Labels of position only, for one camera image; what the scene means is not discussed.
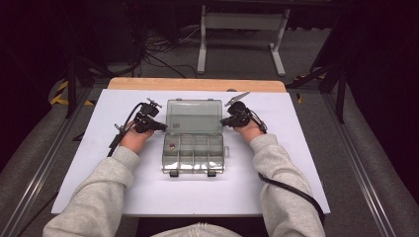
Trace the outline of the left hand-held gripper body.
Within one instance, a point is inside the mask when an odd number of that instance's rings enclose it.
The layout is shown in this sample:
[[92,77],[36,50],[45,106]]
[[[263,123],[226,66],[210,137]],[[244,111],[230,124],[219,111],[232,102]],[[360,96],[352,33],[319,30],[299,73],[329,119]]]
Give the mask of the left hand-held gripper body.
[[151,99],[147,103],[139,103],[139,111],[134,117],[134,128],[138,133],[143,133],[148,130],[153,130],[153,125],[156,121],[154,118],[159,113],[160,105]]

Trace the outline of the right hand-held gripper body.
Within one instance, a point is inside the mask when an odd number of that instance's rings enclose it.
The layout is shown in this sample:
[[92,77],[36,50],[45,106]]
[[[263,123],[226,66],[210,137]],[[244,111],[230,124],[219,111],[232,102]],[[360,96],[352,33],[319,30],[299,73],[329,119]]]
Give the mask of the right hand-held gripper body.
[[225,106],[228,107],[230,127],[242,127],[250,121],[250,110],[241,102],[248,92],[232,97]]

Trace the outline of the clear plastic compartment box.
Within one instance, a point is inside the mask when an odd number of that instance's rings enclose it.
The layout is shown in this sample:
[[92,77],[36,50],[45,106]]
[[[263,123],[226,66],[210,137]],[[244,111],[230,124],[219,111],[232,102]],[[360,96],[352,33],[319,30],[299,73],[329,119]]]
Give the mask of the clear plastic compartment box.
[[[169,100],[162,172],[170,177],[222,174],[225,147],[221,119],[221,100]],[[169,143],[175,143],[174,150],[169,149]]]

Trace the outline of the person's right hand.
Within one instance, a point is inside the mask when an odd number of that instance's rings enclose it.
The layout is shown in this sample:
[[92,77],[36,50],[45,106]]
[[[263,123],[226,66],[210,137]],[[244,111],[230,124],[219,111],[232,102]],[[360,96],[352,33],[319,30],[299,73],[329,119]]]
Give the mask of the person's right hand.
[[253,120],[250,120],[245,126],[235,127],[234,130],[238,132],[247,143],[264,134],[258,124]]

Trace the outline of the person's left hand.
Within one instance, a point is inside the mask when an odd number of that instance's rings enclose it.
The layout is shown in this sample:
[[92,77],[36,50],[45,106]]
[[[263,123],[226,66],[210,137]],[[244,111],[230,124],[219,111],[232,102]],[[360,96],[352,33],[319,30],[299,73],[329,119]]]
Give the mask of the person's left hand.
[[120,142],[120,146],[125,147],[135,154],[139,154],[143,149],[146,140],[153,135],[153,130],[148,130],[143,133],[138,133],[134,128],[134,122],[131,121],[127,125],[126,133]]

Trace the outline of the white table mat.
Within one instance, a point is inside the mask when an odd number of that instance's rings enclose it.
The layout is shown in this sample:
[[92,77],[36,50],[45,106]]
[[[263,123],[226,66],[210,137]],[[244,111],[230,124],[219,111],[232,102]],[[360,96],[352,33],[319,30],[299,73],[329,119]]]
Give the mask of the white table mat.
[[[61,185],[52,212],[60,213],[68,205],[77,186],[109,153],[109,145],[118,133],[116,126],[126,121],[134,106],[150,98],[162,106],[156,116],[165,120],[170,99],[219,99],[229,101],[234,92],[204,91],[102,91],[84,137]],[[313,196],[328,213],[330,207],[298,121],[292,97],[288,93],[252,92],[243,98],[288,151],[293,163],[308,178]],[[227,128],[224,142],[229,148],[222,174],[181,174],[171,178],[161,171],[164,134],[155,132],[140,153],[134,170],[134,182],[125,192],[124,214],[131,216],[243,216],[261,213],[260,191],[252,149],[234,130]]]

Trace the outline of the black tripod stand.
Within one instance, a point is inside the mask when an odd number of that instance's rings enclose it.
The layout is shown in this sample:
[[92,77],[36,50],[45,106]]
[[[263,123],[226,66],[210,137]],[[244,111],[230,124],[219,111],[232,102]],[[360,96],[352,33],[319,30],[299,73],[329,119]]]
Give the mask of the black tripod stand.
[[66,79],[68,82],[68,109],[66,117],[69,119],[76,111],[79,103],[77,102],[77,92],[76,84],[80,84],[84,88],[92,88],[95,79],[94,73],[91,72],[91,69],[94,69],[100,76],[105,78],[115,78],[117,76],[133,72],[134,69],[140,64],[140,62],[135,62],[129,68],[112,72],[108,69],[107,66],[100,66],[87,57],[81,56],[79,53],[70,53],[67,58],[67,75]]

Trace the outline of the grey metal stand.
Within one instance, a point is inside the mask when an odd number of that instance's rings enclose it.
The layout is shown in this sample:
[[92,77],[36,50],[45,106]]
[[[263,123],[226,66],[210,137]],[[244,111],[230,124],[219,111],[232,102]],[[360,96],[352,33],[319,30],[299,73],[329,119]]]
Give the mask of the grey metal stand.
[[197,72],[206,72],[207,59],[207,30],[252,30],[276,31],[275,42],[269,44],[277,74],[286,75],[279,49],[290,17],[290,9],[280,14],[250,14],[250,13],[214,13],[209,12],[206,6],[202,7],[201,14],[201,42],[198,56]]

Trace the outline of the person's dark lap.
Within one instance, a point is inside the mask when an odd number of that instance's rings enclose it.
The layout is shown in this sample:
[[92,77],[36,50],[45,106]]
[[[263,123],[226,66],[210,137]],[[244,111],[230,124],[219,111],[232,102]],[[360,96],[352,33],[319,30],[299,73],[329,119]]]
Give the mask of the person's dark lap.
[[196,223],[221,226],[242,237],[269,237],[262,217],[141,217],[136,237],[150,237]]

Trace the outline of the person's grey hoodie torso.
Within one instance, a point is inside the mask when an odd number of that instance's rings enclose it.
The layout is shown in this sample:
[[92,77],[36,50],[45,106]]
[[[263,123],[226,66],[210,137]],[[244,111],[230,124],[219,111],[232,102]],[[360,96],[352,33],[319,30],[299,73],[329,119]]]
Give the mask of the person's grey hoodie torso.
[[151,237],[241,237],[221,226],[196,223],[189,226],[163,231]]

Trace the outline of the black metal frame stand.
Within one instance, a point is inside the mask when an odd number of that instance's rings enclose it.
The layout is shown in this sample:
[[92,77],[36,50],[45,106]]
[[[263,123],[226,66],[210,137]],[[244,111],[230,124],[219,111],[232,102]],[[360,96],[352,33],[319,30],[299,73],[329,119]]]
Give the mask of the black metal frame stand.
[[345,34],[346,30],[345,21],[339,18],[315,57],[309,69],[309,74],[297,76],[290,84],[286,85],[287,89],[297,89],[314,79],[324,76],[318,85],[318,91],[321,94],[330,94],[332,89],[337,87],[335,114],[340,123],[344,122],[343,109],[347,79],[345,71],[346,59],[340,37]]

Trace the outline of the aluminium floor rail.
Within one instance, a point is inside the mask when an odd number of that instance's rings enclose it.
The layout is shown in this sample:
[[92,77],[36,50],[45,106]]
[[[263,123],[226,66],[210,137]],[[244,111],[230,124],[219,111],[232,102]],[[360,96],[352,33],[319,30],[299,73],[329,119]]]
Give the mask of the aluminium floor rail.
[[380,236],[396,237],[394,229],[377,195],[376,189],[370,180],[370,177],[360,159],[360,156],[354,146],[354,143],[352,142],[348,129],[344,123],[341,123],[339,121],[336,115],[333,98],[328,94],[322,94],[321,97],[329,115],[333,120],[334,126],[336,127],[339,137],[341,138],[345,146],[350,166],[359,184],[364,199],[366,200],[366,203],[369,207],[370,213],[374,218]]
[[18,233],[21,231],[21,228],[24,224],[24,220],[28,215],[31,207],[33,206],[36,198],[38,197],[42,186],[56,160],[56,154],[61,149],[66,134],[74,124],[74,121],[77,119],[78,114],[83,108],[83,105],[88,99],[91,91],[91,88],[82,88],[80,93],[76,96],[76,101],[73,103],[74,109],[72,114],[61,124],[57,135],[55,136],[53,142],[50,144],[45,156],[42,158],[42,162],[39,164],[37,171],[31,178],[29,185],[27,186],[17,207],[11,215],[7,225],[0,233],[0,237],[18,236]]

